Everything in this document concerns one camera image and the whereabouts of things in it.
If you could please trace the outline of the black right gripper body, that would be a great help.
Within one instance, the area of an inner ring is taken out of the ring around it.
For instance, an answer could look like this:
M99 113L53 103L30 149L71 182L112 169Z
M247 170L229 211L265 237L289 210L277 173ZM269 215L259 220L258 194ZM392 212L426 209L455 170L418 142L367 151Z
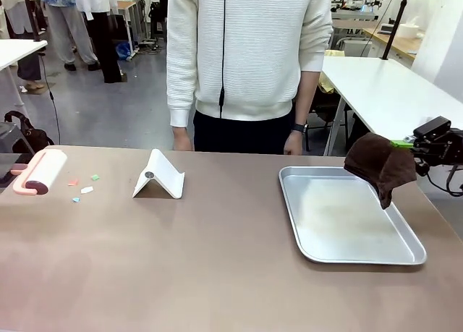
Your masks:
M462 165L462 131L460 129L438 130L436 134L413 132L415 141L412 153L415 158L429 166Z

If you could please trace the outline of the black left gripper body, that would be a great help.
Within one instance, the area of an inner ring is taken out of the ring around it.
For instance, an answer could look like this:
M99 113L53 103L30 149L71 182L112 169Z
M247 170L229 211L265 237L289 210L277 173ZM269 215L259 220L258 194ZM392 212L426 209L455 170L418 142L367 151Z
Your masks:
M0 164L0 192L3 192L16 178L11 173L15 165L28 164L31 159L30 153L2 153Z

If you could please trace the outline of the person's left hand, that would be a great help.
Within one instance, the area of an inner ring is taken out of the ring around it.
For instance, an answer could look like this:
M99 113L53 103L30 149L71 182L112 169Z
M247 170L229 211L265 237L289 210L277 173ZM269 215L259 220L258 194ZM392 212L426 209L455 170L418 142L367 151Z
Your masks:
M284 155L300 156L302 155L303 134L298 131L292 131L284 145Z

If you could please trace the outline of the person's right hand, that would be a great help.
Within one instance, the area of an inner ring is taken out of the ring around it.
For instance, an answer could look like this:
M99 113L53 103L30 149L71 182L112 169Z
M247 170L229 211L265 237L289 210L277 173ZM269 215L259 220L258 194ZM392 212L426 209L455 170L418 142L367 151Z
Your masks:
M174 149L178 151L193 151L194 147L186 127L172 127Z

